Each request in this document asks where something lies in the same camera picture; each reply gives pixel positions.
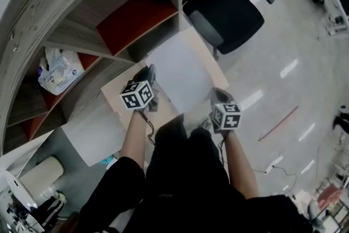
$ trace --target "cable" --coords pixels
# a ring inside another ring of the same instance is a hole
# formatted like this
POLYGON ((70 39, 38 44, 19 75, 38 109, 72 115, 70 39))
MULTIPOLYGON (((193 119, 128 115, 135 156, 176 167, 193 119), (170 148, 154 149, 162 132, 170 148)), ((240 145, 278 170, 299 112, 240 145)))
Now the cable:
POLYGON ((224 167, 224 157, 223 157, 223 143, 224 143, 224 140, 225 139, 223 139, 223 140, 221 140, 219 143, 218 143, 218 149, 219 149, 219 152, 220 152, 220 159, 221 159, 221 161, 222 161, 222 165, 223 165, 223 167, 224 167))
POLYGON ((255 172, 258 172, 258 173, 265 174, 263 171, 258 171, 258 170, 255 170, 255 169, 252 169, 252 170, 254 170, 255 172))
POLYGON ((152 143, 154 146, 155 146, 155 142, 153 141, 152 139, 152 136, 155 132, 155 129, 154 129, 154 125, 150 122, 150 120, 146 117, 146 115, 143 113, 142 110, 140 109, 137 109, 137 112, 140 113, 140 115, 142 116, 142 118, 149 124, 149 126, 151 127, 152 129, 152 132, 150 134, 148 134, 148 139, 149 139, 149 142, 152 143))
POLYGON ((225 161, 224 161, 224 157, 223 157, 223 143, 225 142, 225 140, 227 139, 227 137, 228 137, 228 134, 227 135, 225 135, 224 137, 223 137, 223 140, 221 140, 219 143, 218 143, 218 149, 219 149, 219 152, 220 152, 220 158, 221 158, 221 160, 222 160, 222 166, 224 167, 224 163, 226 163, 225 161))
POLYGON ((293 190, 294 186, 296 185, 296 182, 297 182, 297 175, 296 174, 288 174, 286 172, 286 170, 282 167, 277 167, 275 165, 273 165, 273 168, 276 168, 276 169, 281 169, 282 171, 284 171, 284 173, 286 174, 286 176, 290 177, 290 176, 294 176, 294 183, 293 183, 293 186, 291 188, 291 191, 293 190))

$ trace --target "white plastic bag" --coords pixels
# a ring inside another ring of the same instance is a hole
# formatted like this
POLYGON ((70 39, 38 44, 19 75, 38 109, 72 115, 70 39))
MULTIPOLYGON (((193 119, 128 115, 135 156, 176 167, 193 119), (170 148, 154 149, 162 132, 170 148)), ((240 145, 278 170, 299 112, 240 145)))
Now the white plastic bag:
POLYGON ((83 67, 76 52, 45 48, 39 66, 39 84, 54 95, 61 94, 82 73, 83 67))

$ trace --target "black office chair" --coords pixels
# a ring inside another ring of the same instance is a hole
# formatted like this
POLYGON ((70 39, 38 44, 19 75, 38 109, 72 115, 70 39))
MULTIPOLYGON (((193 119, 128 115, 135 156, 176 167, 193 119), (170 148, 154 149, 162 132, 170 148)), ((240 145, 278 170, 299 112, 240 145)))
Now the black office chair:
POLYGON ((249 0, 183 0, 183 11, 195 28, 223 55, 249 40, 264 18, 249 0))

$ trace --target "white paper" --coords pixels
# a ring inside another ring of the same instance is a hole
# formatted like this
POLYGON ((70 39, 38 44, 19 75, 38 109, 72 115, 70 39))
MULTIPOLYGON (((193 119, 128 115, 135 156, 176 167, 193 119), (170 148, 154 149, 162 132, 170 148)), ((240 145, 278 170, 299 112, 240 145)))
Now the white paper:
POLYGON ((181 32, 157 47, 146 64, 155 65, 156 80, 179 113, 204 101, 213 87, 209 72, 181 32))

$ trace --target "forearm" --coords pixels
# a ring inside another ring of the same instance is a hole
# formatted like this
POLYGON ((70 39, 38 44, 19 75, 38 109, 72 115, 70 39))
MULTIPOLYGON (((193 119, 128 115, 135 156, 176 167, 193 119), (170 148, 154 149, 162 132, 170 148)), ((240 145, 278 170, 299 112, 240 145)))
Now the forearm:
POLYGON ((147 123, 140 113, 134 111, 126 132, 120 157, 129 157, 144 168, 147 123))
POLYGON ((235 132, 230 132, 225 140, 230 184, 246 199, 258 197, 256 176, 244 153, 235 132))

